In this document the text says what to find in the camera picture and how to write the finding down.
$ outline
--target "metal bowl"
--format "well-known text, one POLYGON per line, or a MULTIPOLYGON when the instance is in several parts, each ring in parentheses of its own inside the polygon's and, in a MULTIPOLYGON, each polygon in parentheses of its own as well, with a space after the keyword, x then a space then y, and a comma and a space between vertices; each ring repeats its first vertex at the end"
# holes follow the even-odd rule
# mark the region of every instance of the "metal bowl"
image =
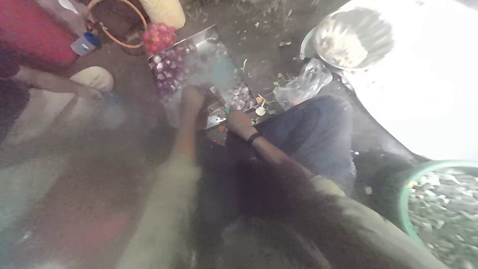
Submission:
POLYGON ((393 49, 394 40, 392 26, 380 18, 378 11, 354 8, 349 11, 339 10, 325 17, 315 27, 313 44, 319 56, 328 64, 344 70, 354 70, 370 67, 382 60, 393 49), (333 31, 342 37, 356 35, 361 46, 367 51, 367 56, 354 66, 345 66, 343 61, 339 60, 339 57, 343 57, 343 51, 341 56, 325 51, 325 42, 334 42, 330 37, 324 38, 327 31, 333 31))

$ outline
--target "wristband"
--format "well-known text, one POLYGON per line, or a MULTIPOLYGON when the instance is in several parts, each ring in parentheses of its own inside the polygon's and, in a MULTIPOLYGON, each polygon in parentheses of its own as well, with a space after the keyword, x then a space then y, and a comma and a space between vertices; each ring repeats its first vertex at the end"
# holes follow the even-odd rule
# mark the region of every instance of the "wristband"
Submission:
POLYGON ((249 139, 247 140, 247 144, 252 146, 252 142, 254 142, 254 140, 256 140, 256 138, 258 138, 258 137, 262 137, 262 135, 259 134, 259 133, 255 133, 255 134, 251 135, 249 137, 249 139))

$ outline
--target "knee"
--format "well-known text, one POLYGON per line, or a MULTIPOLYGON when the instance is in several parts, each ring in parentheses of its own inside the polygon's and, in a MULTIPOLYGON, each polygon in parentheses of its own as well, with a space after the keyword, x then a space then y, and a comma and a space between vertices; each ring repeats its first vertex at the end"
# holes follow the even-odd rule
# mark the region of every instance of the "knee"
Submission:
POLYGON ((89 67, 73 75, 71 80, 80 84, 105 91, 112 91, 114 79, 111 73, 102 67, 89 67))
POLYGON ((113 75, 102 67, 90 67, 96 73, 96 88, 105 91, 112 91, 114 87, 113 75))

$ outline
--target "clear plastic bag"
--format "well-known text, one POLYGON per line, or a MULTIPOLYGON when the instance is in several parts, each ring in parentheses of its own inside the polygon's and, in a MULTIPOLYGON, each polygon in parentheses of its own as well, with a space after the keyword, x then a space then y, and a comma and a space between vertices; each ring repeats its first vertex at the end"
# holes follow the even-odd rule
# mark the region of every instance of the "clear plastic bag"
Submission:
POLYGON ((288 110, 317 95, 319 90, 331 81, 330 70, 320 60, 314 58, 304 66, 298 77, 273 92, 282 108, 288 110))

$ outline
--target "red container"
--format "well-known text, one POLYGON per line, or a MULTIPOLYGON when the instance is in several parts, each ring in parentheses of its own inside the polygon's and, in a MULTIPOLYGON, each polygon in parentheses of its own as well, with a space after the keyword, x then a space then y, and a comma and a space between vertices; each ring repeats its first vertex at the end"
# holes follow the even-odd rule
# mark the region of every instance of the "red container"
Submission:
POLYGON ((1 48, 31 67, 53 71, 77 58, 76 37, 28 0, 0 0, 1 48))

